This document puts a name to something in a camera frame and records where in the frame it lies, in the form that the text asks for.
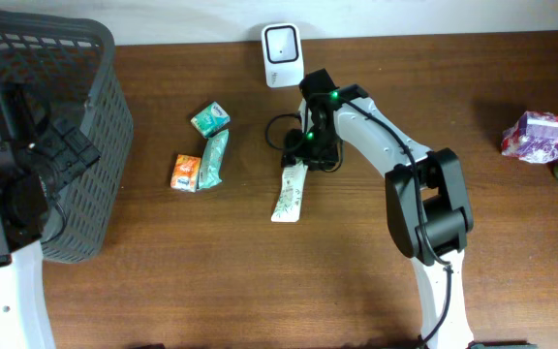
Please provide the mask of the white green cosmetic tube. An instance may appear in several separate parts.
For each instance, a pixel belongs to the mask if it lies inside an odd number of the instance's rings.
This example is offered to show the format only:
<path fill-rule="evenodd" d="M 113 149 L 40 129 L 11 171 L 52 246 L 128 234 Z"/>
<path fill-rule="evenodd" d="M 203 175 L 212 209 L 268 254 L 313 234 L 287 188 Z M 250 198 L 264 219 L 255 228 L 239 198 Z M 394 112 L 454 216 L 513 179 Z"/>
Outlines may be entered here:
<path fill-rule="evenodd" d="M 308 167 L 302 161 L 283 170 L 280 195 L 271 215 L 272 222 L 295 223 L 299 220 L 307 170 Z"/>

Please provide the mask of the teal wet wipes pack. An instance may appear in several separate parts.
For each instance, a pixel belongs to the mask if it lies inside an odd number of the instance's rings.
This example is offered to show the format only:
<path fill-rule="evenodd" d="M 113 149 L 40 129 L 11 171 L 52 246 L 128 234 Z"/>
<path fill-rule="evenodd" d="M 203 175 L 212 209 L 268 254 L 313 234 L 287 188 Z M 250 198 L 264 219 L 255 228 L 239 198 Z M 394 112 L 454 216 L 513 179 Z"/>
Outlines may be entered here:
<path fill-rule="evenodd" d="M 199 189 L 209 189 L 222 182 L 220 169 L 227 148 L 230 132 L 228 129 L 211 137 L 205 147 L 201 159 Z"/>

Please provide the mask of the small teal tissue packet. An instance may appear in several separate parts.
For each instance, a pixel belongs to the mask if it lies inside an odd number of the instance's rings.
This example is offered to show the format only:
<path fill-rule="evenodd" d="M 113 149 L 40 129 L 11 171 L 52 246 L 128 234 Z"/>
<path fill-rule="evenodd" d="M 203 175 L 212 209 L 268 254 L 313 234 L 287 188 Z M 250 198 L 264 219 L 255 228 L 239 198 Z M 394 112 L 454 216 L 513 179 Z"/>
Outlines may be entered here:
<path fill-rule="evenodd" d="M 192 119 L 193 127 L 208 139 L 231 121 L 229 114 L 217 103 L 212 102 Z"/>

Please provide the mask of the orange small box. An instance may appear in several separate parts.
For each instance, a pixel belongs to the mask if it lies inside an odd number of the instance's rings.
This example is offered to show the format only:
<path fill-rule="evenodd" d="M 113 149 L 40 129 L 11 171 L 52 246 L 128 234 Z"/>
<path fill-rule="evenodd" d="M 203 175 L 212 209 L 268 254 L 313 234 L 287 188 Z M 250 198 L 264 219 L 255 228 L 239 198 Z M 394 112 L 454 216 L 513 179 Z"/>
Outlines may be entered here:
<path fill-rule="evenodd" d="M 199 157 L 178 154 L 170 178 L 170 187 L 194 193 L 198 187 L 201 162 Z"/>

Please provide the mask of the purple white sanitary pad pack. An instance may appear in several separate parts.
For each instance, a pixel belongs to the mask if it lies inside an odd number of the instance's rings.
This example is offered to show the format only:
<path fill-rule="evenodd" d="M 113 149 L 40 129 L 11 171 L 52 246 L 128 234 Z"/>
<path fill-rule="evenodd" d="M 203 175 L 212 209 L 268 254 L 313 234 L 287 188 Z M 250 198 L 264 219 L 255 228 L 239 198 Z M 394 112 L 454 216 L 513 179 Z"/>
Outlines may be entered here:
<path fill-rule="evenodd" d="M 526 111 L 503 132 L 501 154 L 531 164 L 558 160 L 558 115 Z"/>

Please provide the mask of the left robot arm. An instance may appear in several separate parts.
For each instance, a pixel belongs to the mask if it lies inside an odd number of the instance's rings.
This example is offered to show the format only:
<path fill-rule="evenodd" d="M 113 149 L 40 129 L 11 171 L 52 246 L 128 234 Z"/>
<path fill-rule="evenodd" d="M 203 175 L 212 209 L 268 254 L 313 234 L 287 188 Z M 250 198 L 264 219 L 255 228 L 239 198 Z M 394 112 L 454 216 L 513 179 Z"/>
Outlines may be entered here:
<path fill-rule="evenodd" d="M 47 215 L 99 162 L 79 128 L 26 84 L 0 84 L 0 348 L 52 348 L 43 283 Z"/>

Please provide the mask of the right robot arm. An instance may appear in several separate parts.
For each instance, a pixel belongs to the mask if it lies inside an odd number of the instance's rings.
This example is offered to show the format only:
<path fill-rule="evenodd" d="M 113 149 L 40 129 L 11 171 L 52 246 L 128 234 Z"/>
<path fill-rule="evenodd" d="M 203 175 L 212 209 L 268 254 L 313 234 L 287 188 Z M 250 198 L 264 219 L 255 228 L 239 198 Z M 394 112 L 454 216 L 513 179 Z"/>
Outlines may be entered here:
<path fill-rule="evenodd" d="M 462 265 L 474 218 L 459 158 L 448 148 L 417 143 L 384 117 L 362 87 L 339 87 L 326 70 L 306 75 L 299 90 L 300 126 L 281 148 L 274 221 L 296 221 L 307 172 L 337 171 L 344 143 L 351 144 L 385 181 L 387 229 L 418 284 L 418 347 L 470 347 Z"/>

